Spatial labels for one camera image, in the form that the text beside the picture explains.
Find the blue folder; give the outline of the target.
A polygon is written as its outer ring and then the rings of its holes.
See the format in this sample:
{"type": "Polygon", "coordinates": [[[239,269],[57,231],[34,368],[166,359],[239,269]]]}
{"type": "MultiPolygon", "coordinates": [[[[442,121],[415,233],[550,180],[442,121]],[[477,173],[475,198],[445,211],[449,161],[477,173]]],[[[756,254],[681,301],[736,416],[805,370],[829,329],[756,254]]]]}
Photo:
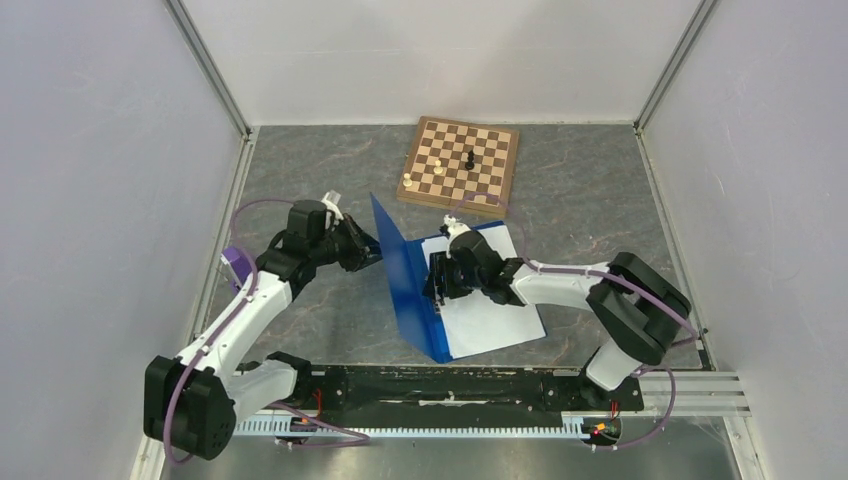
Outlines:
{"type": "Polygon", "coordinates": [[[435,362],[452,362],[438,346],[435,321],[428,318],[423,302],[429,255],[444,251],[447,239],[437,234],[407,240],[376,196],[371,204],[400,335],[435,362]]]}

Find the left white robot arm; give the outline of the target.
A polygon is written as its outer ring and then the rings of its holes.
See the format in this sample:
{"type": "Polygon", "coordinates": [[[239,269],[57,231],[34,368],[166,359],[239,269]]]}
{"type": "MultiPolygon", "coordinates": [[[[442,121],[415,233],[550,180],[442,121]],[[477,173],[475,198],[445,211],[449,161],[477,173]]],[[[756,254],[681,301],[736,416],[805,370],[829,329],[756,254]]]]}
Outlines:
{"type": "Polygon", "coordinates": [[[274,352],[262,361],[244,356],[259,335],[292,305],[319,268],[337,264],[357,272],[382,258],[380,245],[339,207],[339,194],[290,204],[286,225],[247,263],[233,300],[194,341],[173,357],[157,356],[144,379],[143,431],[163,444],[168,461],[216,458],[235,427],[274,404],[320,406],[309,361],[274,352]]]}

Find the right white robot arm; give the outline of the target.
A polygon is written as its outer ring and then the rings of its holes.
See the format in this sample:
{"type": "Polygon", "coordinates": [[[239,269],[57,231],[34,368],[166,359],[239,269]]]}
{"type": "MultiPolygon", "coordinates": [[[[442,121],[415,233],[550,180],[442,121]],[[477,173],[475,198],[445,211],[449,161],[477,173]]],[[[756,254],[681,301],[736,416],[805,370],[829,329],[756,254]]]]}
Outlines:
{"type": "Polygon", "coordinates": [[[480,293],[497,305],[556,305],[592,312],[607,331],[581,370],[580,400],[591,408],[612,401],[624,380],[644,366],[658,366],[678,346],[677,336],[697,331],[690,300],[630,252],[587,266],[542,264],[498,253],[478,231],[451,234],[445,250],[429,256],[422,294],[442,306],[480,293]]]}

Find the white paper stack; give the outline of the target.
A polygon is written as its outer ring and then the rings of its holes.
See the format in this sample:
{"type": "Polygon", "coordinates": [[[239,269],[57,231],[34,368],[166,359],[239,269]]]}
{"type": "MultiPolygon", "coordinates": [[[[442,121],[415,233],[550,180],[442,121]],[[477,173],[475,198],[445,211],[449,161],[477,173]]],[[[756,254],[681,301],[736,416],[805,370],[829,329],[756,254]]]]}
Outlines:
{"type": "Polygon", "coordinates": [[[424,311],[435,321],[438,346],[451,361],[499,350],[547,335],[534,307],[498,305],[482,292],[447,299],[435,306],[425,298],[424,311]]]}

